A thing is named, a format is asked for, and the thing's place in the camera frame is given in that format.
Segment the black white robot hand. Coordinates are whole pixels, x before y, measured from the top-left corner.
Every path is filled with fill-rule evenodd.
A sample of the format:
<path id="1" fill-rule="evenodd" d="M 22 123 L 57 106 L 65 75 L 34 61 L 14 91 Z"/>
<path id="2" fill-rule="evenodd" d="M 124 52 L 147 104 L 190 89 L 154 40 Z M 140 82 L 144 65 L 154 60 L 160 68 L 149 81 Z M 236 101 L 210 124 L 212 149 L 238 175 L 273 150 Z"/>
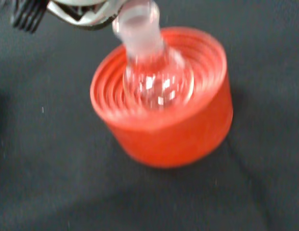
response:
<path id="1" fill-rule="evenodd" d="M 99 30 L 119 14 L 126 0 L 13 0 L 12 27 L 36 32 L 46 12 L 84 30 Z"/>

